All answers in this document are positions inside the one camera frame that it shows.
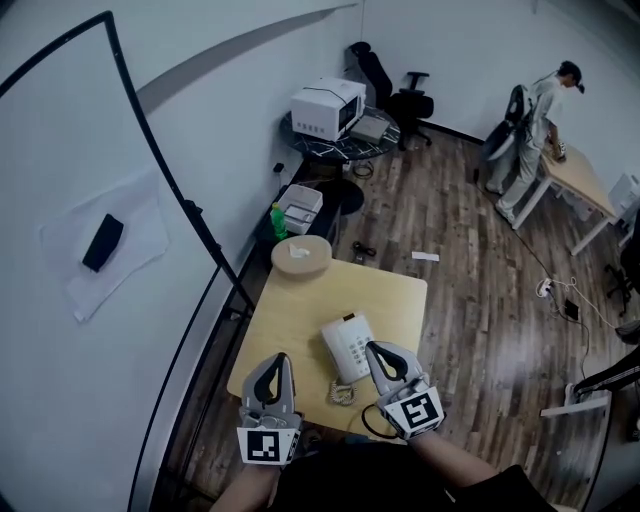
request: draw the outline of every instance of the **wooden table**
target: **wooden table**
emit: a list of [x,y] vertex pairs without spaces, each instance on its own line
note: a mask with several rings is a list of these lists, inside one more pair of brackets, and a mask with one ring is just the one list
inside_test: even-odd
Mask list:
[[[242,395],[247,375],[269,356],[285,352],[293,366],[296,410],[305,420],[371,436],[360,419],[378,399],[370,377],[356,383],[358,401],[349,407],[328,399],[337,373],[320,329],[349,313],[364,312],[380,341],[391,341],[417,353],[427,300],[427,283],[344,261],[332,260],[321,276],[295,282],[277,270],[269,275],[227,384]],[[367,420],[381,433],[394,433],[375,410]]]
[[543,151],[540,163],[542,164],[545,177],[533,196],[531,196],[531,199],[529,199],[520,214],[516,217],[513,222],[513,229],[518,229],[522,225],[549,186],[552,183],[556,183],[573,192],[604,215],[604,219],[571,250],[571,254],[575,256],[584,249],[609,222],[614,221],[618,214],[611,204],[611,201],[609,201],[609,197],[604,191],[589,160],[573,146],[567,144],[566,162],[556,162],[546,151]]

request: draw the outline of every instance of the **desk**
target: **desk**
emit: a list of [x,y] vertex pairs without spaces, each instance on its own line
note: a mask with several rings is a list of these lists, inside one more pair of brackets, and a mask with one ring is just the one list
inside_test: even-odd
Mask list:
[[551,183],[557,183],[561,187],[573,192],[604,215],[604,219],[571,250],[571,254],[575,256],[584,249],[609,222],[617,217],[617,213],[611,201],[609,201],[607,193],[602,188],[602,184],[596,176],[593,167],[591,167],[589,160],[573,146],[567,144],[566,162],[558,163],[550,158],[546,151],[543,151],[540,163],[542,164],[545,177],[531,199],[529,199],[520,214],[516,217],[513,222],[513,229],[518,229],[522,225]]
[[388,153],[396,147],[400,139],[400,128],[389,114],[377,108],[366,106],[364,115],[376,117],[389,123],[389,128],[382,136],[380,144],[375,145],[354,139],[349,132],[335,142],[294,132],[291,112],[280,121],[280,135],[287,146],[302,153],[306,159],[335,167],[336,180],[321,183],[317,189],[325,195],[339,194],[341,197],[338,200],[342,204],[344,215],[356,212],[362,207],[364,193],[355,183],[342,179],[342,164],[355,160],[368,160]]
[[[361,265],[332,260],[317,279],[295,282],[276,270],[262,291],[238,358],[227,384],[242,396],[242,384],[258,363],[277,352],[291,358],[296,410],[305,420],[370,436],[360,419],[367,405],[378,399],[370,377],[357,382],[358,401],[349,407],[332,404],[329,385],[336,370],[320,329],[349,313],[363,311],[376,339],[418,351],[427,300],[427,283]],[[376,411],[367,419],[381,433],[392,427]]]

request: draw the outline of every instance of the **green bottle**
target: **green bottle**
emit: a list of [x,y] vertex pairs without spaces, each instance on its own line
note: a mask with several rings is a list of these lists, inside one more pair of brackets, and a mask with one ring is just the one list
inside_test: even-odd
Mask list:
[[271,205],[271,224],[273,224],[273,231],[278,240],[284,240],[289,236],[289,233],[287,233],[287,226],[284,223],[284,213],[280,209],[280,205],[278,203],[273,203]]

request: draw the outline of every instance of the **white shirt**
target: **white shirt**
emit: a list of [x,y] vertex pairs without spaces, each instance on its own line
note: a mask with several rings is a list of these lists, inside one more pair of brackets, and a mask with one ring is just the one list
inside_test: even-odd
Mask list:
[[549,123],[558,126],[562,117],[564,90],[556,75],[541,80],[531,86],[531,96],[537,104],[531,120],[530,145],[542,149],[549,133]]

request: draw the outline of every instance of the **black sponge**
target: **black sponge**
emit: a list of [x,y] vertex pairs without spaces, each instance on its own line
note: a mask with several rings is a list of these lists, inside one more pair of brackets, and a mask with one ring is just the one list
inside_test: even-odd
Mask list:
[[100,269],[109,259],[109,256],[116,250],[124,224],[107,213],[96,236],[82,259],[82,264],[90,268],[94,272],[100,272]]

